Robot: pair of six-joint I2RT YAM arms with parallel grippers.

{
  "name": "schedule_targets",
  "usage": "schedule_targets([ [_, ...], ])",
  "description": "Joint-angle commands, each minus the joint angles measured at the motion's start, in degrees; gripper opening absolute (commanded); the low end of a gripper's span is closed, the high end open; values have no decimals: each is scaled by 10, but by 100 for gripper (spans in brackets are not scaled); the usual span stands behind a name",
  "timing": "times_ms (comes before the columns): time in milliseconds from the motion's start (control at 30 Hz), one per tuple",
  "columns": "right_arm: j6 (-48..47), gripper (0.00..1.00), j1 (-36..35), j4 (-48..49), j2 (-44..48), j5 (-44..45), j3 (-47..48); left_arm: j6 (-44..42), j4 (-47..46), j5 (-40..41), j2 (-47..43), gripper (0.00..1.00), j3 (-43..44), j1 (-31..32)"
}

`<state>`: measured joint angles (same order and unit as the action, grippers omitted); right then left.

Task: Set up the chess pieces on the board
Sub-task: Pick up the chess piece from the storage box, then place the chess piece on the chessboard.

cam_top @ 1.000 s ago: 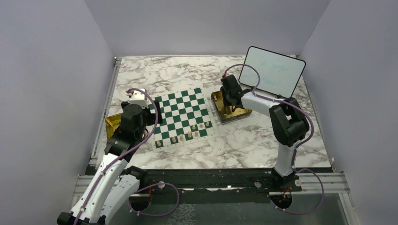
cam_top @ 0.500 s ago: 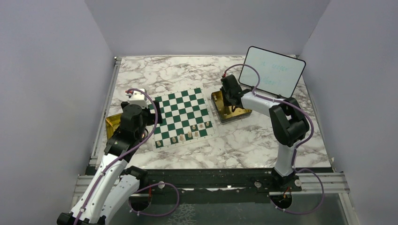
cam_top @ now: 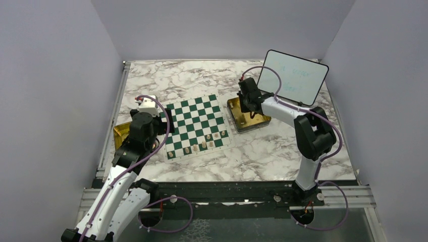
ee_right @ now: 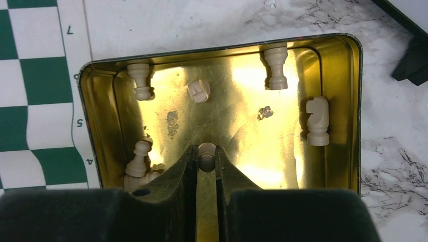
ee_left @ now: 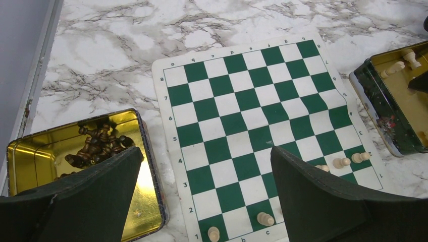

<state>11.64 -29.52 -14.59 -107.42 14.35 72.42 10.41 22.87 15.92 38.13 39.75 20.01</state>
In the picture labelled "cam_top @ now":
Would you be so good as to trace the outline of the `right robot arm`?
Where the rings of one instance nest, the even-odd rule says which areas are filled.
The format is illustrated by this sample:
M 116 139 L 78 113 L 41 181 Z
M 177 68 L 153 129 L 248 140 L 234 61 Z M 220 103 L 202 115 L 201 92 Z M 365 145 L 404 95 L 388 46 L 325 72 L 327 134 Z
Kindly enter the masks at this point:
M 295 204 L 304 205 L 315 194 L 322 159 L 337 141 L 325 111 L 320 107 L 307 109 L 281 103 L 273 93 L 262 94 L 253 78 L 241 78 L 238 85 L 242 113 L 249 113 L 251 118 L 257 114 L 270 116 L 294 128 L 301 161 L 291 198 Z

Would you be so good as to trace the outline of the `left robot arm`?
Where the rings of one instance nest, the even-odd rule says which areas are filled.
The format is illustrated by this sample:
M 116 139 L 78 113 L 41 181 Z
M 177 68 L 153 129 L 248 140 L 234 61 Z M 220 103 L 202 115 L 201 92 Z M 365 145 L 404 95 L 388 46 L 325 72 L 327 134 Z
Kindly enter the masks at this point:
M 164 109 L 164 114 L 165 122 L 160 115 L 131 110 L 128 136 L 115 152 L 102 189 L 76 227 L 63 232 L 61 241 L 117 241 L 139 210 L 157 204 L 158 185 L 136 178 L 161 148 L 154 148 L 157 137 L 175 131 L 171 109 Z

